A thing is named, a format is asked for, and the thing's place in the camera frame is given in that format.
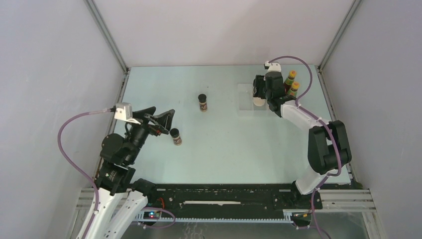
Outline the black lid salt shaker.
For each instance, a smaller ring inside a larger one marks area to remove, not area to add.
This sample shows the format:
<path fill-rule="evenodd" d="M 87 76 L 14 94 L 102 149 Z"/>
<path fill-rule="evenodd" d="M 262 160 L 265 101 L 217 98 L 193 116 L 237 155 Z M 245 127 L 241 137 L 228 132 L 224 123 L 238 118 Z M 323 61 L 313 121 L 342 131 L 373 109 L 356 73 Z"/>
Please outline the black lid salt shaker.
<path fill-rule="evenodd" d="M 253 104 L 257 107 L 262 107 L 266 104 L 266 100 L 260 97 L 253 97 Z"/>

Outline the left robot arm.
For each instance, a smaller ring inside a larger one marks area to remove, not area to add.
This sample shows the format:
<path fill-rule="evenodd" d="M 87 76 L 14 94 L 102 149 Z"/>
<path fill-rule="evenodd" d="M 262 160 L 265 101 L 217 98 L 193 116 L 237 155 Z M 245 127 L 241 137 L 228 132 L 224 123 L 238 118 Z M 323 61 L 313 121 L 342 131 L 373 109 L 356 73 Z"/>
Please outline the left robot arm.
<path fill-rule="evenodd" d="M 125 135 L 107 135 L 102 141 L 103 164 L 94 180 L 94 199 L 79 239 L 119 239 L 144 207 L 157 202 L 153 183 L 139 179 L 141 189 L 131 187 L 132 168 L 149 135 L 169 134 L 175 110 L 156 114 L 156 107 L 133 111 L 130 103 L 110 109 L 114 119 L 125 123 Z"/>

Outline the left circuit board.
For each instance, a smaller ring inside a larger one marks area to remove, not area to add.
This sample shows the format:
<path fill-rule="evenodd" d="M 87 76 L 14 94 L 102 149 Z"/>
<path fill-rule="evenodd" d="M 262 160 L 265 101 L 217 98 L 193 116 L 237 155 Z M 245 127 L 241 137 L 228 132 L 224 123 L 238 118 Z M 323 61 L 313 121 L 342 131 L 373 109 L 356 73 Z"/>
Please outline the left circuit board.
<path fill-rule="evenodd" d="M 157 221 L 161 218 L 161 211 L 144 211 L 142 213 L 142 220 L 149 222 L 149 221 Z"/>

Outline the small black cap spice bottle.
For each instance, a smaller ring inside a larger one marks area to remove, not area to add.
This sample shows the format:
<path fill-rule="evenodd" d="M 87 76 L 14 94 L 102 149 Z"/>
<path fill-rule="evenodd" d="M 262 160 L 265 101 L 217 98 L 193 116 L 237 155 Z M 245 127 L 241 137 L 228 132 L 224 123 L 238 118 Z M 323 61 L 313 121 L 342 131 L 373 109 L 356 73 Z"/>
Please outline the small black cap spice bottle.
<path fill-rule="evenodd" d="M 208 110 L 207 96 L 205 94 L 199 94 L 198 100 L 199 100 L 199 107 L 200 107 L 201 112 L 206 112 Z"/>

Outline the right circuit board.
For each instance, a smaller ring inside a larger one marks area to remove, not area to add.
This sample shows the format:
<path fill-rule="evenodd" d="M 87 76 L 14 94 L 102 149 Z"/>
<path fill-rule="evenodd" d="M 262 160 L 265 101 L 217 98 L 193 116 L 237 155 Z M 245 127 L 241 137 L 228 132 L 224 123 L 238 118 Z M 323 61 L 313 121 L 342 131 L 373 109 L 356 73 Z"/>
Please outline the right circuit board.
<path fill-rule="evenodd" d="M 292 221 L 311 222 L 312 221 L 312 213 L 310 213 L 310 212 L 295 212 L 295 213 L 292 213 L 291 220 Z"/>

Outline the small dark pepper bottle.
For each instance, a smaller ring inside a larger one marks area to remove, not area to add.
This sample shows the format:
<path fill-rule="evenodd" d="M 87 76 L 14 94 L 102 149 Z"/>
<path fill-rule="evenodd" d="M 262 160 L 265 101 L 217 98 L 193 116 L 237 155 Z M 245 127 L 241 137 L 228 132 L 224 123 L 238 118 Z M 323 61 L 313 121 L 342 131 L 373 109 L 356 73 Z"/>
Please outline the small dark pepper bottle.
<path fill-rule="evenodd" d="M 180 132 L 179 132 L 179 130 L 177 128 L 172 128 L 170 130 L 170 136 L 171 136 L 171 138 L 173 140 L 173 143 L 175 145 L 179 146 L 179 145 L 182 144 L 182 139 L 181 139 L 181 136 L 180 136 Z"/>

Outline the circuit board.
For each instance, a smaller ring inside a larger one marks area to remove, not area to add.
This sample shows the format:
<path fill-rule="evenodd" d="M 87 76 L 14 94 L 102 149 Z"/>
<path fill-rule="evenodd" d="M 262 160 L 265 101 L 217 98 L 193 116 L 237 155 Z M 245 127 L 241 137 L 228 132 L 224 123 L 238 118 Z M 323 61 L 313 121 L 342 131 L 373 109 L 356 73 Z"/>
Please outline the circuit board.
<path fill-rule="evenodd" d="M 157 221 L 161 218 L 161 211 L 144 211 L 142 213 L 142 220 L 149 222 L 149 221 Z"/>
<path fill-rule="evenodd" d="M 295 213 L 292 213 L 291 220 L 292 221 L 311 222 L 312 221 L 312 213 L 310 213 L 310 212 L 295 212 Z"/>

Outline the sauce bottle yellow cap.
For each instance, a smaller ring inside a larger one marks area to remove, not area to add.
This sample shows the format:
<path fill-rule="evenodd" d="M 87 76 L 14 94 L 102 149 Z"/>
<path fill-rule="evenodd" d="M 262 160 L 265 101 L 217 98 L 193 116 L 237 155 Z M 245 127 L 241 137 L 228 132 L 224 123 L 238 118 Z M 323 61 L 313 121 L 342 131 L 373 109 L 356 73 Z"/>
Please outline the sauce bottle yellow cap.
<path fill-rule="evenodd" d="M 293 97 L 296 97 L 298 94 L 298 89 L 300 88 L 300 83 L 299 82 L 293 82 L 291 87 L 289 88 L 287 94 L 291 95 Z"/>
<path fill-rule="evenodd" d="M 284 87 L 286 92 L 291 88 L 293 82 L 295 81 L 296 75 L 297 72 L 295 70 L 289 72 L 287 78 L 284 81 Z"/>

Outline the clear plastic organizer tray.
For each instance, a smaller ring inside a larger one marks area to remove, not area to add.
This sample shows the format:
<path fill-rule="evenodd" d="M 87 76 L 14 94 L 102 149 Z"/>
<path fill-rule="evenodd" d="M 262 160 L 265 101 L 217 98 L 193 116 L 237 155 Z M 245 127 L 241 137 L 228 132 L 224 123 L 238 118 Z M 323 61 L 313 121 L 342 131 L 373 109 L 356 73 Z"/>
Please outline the clear plastic organizer tray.
<path fill-rule="evenodd" d="M 237 114 L 240 117 L 266 117 L 271 116 L 271 111 L 265 100 L 261 106 L 257 106 L 253 101 L 253 85 L 237 85 Z"/>

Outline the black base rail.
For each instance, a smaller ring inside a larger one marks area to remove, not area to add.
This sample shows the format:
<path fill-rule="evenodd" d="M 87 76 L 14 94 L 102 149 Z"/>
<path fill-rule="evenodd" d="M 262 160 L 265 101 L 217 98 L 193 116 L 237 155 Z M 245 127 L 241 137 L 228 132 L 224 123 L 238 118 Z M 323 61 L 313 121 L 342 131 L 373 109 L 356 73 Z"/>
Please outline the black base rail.
<path fill-rule="evenodd" d="M 150 203 L 177 219 L 281 220 L 287 212 L 322 209 L 314 196 L 291 192 L 291 184 L 157 184 Z"/>

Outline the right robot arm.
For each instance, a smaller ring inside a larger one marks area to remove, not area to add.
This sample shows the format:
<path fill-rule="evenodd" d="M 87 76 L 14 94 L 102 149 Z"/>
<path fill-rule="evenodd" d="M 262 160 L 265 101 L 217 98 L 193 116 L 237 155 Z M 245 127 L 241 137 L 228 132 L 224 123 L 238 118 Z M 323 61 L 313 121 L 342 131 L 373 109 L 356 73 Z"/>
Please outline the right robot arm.
<path fill-rule="evenodd" d="M 295 208 L 304 207 L 309 194 L 329 177 L 341 174 L 343 166 L 352 159 L 345 124 L 327 121 L 301 106 L 296 97 L 285 92 L 281 72 L 270 71 L 256 75 L 253 98 L 263 100 L 277 116 L 292 122 L 308 133 L 308 163 L 306 172 L 293 183 L 289 200 Z"/>

